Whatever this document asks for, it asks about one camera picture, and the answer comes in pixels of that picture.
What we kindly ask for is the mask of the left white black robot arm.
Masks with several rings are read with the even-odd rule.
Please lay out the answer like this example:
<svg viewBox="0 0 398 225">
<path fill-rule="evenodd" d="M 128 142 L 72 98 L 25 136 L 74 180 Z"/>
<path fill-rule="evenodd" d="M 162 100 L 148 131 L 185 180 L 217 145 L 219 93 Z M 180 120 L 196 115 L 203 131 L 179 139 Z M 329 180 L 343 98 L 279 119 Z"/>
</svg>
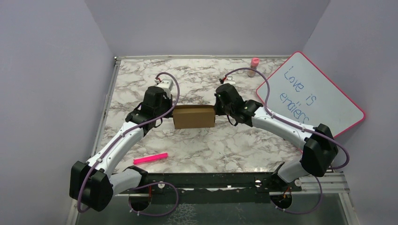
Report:
<svg viewBox="0 0 398 225">
<path fill-rule="evenodd" d="M 143 101 L 130 113 L 111 141 L 85 162 L 76 161 L 70 174 L 69 195 L 77 201 L 77 211 L 104 210 L 114 195 L 129 188 L 147 188 L 145 171 L 129 167 L 114 174 L 126 153 L 156 127 L 156 121 L 171 117 L 180 96 L 176 79 L 156 79 L 145 91 Z"/>
</svg>

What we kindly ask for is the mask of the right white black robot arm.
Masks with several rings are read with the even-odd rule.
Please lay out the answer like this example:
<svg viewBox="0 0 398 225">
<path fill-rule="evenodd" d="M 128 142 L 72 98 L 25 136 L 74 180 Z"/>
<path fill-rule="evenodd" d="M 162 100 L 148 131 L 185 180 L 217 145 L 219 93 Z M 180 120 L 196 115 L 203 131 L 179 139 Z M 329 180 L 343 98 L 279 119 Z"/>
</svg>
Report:
<svg viewBox="0 0 398 225">
<path fill-rule="evenodd" d="M 316 127 L 290 120 L 254 100 L 243 100 L 236 88 L 224 83 L 215 90 L 217 115 L 232 117 L 237 124 L 269 131 L 303 151 L 301 158 L 283 163 L 271 177 L 271 186 L 284 190 L 303 176 L 322 177 L 338 153 L 328 126 Z"/>
</svg>

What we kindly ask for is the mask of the brown cardboard box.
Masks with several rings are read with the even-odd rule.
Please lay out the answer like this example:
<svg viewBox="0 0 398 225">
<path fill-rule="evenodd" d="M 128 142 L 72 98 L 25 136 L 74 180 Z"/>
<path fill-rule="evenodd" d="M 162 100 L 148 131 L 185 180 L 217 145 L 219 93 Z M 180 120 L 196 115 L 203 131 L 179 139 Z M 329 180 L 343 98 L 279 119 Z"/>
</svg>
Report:
<svg viewBox="0 0 398 225">
<path fill-rule="evenodd" d="M 212 105 L 177 105 L 173 110 L 175 129 L 213 128 L 215 111 Z"/>
</svg>

